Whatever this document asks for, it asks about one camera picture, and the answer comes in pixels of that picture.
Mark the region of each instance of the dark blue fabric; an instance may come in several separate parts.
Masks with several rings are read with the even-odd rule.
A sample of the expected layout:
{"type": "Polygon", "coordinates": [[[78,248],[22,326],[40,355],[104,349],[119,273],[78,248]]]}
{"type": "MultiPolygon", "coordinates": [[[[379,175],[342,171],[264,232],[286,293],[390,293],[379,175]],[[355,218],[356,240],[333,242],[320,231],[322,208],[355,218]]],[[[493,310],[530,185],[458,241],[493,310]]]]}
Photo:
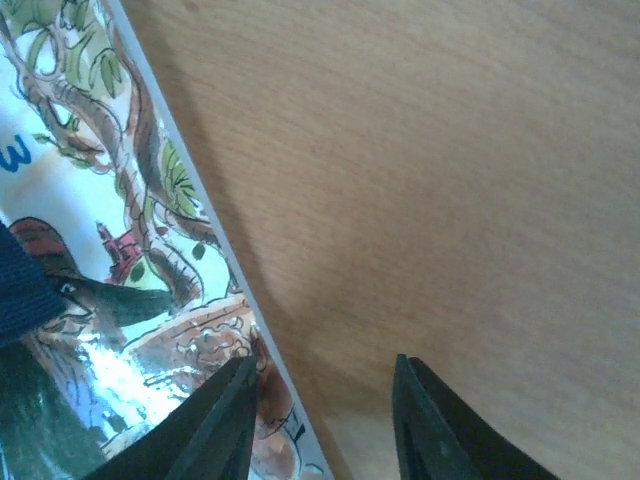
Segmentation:
{"type": "Polygon", "coordinates": [[[0,222],[0,347],[64,311],[40,266],[0,222]]]}

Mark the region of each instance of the blue letter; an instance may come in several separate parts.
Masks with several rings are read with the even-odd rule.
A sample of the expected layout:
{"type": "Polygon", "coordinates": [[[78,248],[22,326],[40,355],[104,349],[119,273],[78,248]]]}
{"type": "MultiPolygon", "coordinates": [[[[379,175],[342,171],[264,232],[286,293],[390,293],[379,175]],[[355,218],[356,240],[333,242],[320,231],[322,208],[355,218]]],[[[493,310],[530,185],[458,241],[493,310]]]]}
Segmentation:
{"type": "Polygon", "coordinates": [[[17,172],[21,163],[25,165],[31,163],[31,153],[25,146],[22,138],[20,138],[20,135],[15,135],[13,138],[15,138],[18,145],[20,145],[20,148],[22,148],[22,155],[20,155],[15,148],[9,145],[7,147],[7,150],[9,151],[9,162],[7,162],[7,159],[4,157],[2,152],[0,152],[0,167],[11,173],[17,172]]]}

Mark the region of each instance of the tree illustration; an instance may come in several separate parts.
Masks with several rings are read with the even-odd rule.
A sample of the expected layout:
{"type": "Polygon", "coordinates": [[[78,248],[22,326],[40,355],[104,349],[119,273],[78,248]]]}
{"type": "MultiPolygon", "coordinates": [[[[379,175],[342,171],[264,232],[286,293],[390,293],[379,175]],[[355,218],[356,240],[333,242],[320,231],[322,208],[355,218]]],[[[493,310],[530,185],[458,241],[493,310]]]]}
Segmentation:
{"type": "Polygon", "coordinates": [[[217,239],[102,2],[0,0],[0,43],[18,94],[50,133],[35,140],[77,168],[113,175],[125,223],[176,307],[199,304],[202,279],[162,232],[217,239]]]}

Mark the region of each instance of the wooden table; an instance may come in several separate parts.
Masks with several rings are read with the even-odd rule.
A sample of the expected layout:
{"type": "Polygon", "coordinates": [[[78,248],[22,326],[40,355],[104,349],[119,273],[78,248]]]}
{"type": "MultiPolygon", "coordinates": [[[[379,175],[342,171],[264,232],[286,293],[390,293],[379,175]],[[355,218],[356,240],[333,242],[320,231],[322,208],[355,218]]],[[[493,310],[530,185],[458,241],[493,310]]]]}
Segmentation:
{"type": "Polygon", "coordinates": [[[398,352],[640,478],[637,2],[125,5],[338,479],[398,478],[398,352]]]}

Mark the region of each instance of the illustrated book cover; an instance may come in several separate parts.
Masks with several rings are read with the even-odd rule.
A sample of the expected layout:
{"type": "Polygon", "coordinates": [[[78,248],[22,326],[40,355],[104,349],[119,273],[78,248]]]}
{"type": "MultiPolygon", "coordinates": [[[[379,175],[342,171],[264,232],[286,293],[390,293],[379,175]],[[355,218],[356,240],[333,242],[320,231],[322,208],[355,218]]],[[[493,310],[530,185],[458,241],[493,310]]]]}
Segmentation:
{"type": "Polygon", "coordinates": [[[250,478],[333,478],[122,6],[0,17],[0,220],[66,304],[0,350],[0,477],[82,478],[253,354],[250,478]]]}

